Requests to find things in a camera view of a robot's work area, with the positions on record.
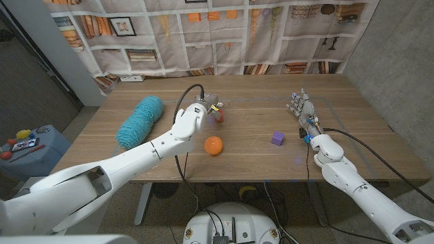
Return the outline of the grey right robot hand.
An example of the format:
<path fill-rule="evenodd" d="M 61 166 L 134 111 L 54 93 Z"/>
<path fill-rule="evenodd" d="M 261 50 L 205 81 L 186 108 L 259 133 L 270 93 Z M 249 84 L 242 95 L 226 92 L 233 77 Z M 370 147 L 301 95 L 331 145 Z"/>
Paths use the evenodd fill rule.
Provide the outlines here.
<path fill-rule="evenodd" d="M 318 124 L 318 116 L 315 112 L 314 104 L 311 102 L 308 93 L 303 89 L 299 94 L 293 93 L 291 103 L 286 107 L 294 113 L 298 123 L 308 135 L 315 137 L 322 133 Z"/>

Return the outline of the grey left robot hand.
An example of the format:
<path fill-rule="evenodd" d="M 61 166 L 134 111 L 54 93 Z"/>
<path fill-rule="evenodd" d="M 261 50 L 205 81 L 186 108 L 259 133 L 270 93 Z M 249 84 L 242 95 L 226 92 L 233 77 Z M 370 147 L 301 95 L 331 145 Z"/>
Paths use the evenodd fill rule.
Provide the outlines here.
<path fill-rule="evenodd" d="M 204 105 L 207 109 L 207 115 L 211 116 L 216 123 L 224 121 L 223 103 L 219 101 L 219 97 L 216 94 L 204 94 L 203 98 L 197 95 L 195 96 L 195 102 Z"/>

